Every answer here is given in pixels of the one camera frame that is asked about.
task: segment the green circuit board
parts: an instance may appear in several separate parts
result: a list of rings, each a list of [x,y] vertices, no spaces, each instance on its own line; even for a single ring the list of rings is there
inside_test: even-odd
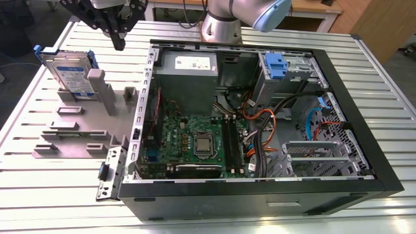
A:
[[[154,179],[164,178],[160,165],[184,163],[220,165],[223,166],[223,178],[246,177],[246,169],[232,172],[226,169],[222,121],[222,117],[166,116],[158,163],[150,164],[150,174]],[[235,125],[239,134],[243,134],[247,130],[246,120],[236,120]],[[195,152],[198,138],[212,139],[212,155],[195,155],[198,154]],[[244,162],[243,149],[239,148],[239,150],[242,162]]]

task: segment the cpu socket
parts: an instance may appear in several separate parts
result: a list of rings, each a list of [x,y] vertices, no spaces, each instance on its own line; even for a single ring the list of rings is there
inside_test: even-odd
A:
[[[214,155],[212,133],[194,134],[194,155],[200,159],[208,159]]]

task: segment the expansion slot bracket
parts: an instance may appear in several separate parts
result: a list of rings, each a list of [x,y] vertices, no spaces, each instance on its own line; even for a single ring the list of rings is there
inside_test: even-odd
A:
[[[123,181],[126,158],[127,150],[122,146],[108,150],[107,159],[99,172],[100,186],[96,201],[120,201],[119,189]]]

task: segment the motherboard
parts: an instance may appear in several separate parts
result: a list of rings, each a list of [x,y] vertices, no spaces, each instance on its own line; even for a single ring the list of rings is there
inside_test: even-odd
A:
[[[243,119],[202,116],[166,116],[162,146],[147,149],[148,177],[152,179],[246,177],[242,140]]]

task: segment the ram slot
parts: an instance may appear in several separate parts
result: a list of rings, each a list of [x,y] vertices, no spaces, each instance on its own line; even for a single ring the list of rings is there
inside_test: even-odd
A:
[[[224,155],[226,155],[226,169],[230,172],[234,169],[234,155],[231,148],[231,137],[228,129],[230,121],[227,119],[222,122],[222,131],[223,131],[223,145],[224,145]]]
[[[235,120],[230,121],[230,139],[234,158],[234,169],[239,170],[242,168],[242,155],[239,144],[239,132],[236,129]]]

